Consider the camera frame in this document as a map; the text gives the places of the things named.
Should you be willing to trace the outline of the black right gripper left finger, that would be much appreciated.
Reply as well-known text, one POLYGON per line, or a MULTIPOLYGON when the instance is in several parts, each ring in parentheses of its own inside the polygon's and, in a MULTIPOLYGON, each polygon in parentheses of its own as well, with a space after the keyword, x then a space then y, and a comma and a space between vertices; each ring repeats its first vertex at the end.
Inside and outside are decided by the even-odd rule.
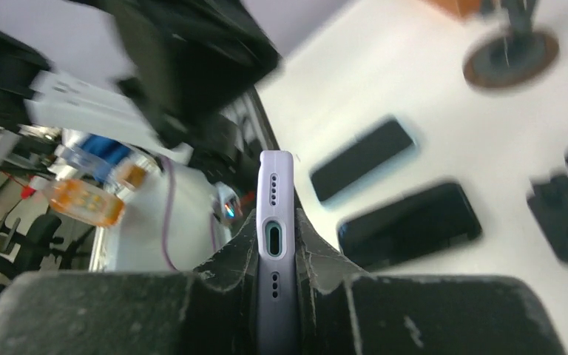
POLYGON ((0 296, 0 354, 254 354, 255 216, 191 271, 38 271, 0 296))

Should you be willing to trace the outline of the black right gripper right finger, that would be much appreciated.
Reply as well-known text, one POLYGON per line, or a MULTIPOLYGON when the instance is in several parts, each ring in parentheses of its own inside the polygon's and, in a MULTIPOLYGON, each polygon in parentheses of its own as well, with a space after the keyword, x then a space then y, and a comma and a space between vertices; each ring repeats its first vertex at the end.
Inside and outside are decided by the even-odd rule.
POLYGON ((540 299, 501 276, 362 270, 295 212, 302 354, 563 354, 540 299))

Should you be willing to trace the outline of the light blue cased phone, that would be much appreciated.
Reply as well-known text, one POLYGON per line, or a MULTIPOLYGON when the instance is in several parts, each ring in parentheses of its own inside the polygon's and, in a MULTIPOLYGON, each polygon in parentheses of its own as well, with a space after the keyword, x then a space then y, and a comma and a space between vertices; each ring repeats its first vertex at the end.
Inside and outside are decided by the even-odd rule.
POLYGON ((411 152, 416 142, 394 117, 355 136, 339 152, 319 163, 310 180, 319 202, 326 203, 381 165, 411 152))

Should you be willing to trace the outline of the black cased phone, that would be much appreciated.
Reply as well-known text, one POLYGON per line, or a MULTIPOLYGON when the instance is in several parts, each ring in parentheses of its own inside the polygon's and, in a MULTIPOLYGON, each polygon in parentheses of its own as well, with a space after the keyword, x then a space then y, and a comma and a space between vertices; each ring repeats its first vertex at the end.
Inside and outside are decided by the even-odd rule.
POLYGON ((443 180, 341 223, 341 252, 365 270, 394 266, 475 240, 482 227, 462 185, 443 180))

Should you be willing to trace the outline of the lilac cased phone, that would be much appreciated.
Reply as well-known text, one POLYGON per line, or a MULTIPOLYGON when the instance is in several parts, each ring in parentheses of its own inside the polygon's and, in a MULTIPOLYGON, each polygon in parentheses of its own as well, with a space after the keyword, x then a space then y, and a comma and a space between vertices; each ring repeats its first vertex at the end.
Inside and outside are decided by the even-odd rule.
POLYGON ((299 354, 291 153, 264 151, 257 184, 256 334, 259 354, 299 354))

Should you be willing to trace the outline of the wood base phone stand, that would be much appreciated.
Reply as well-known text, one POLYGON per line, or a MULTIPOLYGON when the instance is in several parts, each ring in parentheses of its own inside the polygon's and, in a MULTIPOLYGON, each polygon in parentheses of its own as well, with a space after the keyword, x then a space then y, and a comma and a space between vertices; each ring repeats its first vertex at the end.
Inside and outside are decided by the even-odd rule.
POLYGON ((462 72, 465 81, 481 89, 506 89, 539 76, 555 62, 558 39, 549 30, 535 29, 536 0, 482 1, 483 16, 505 10, 509 26, 470 52, 462 72))

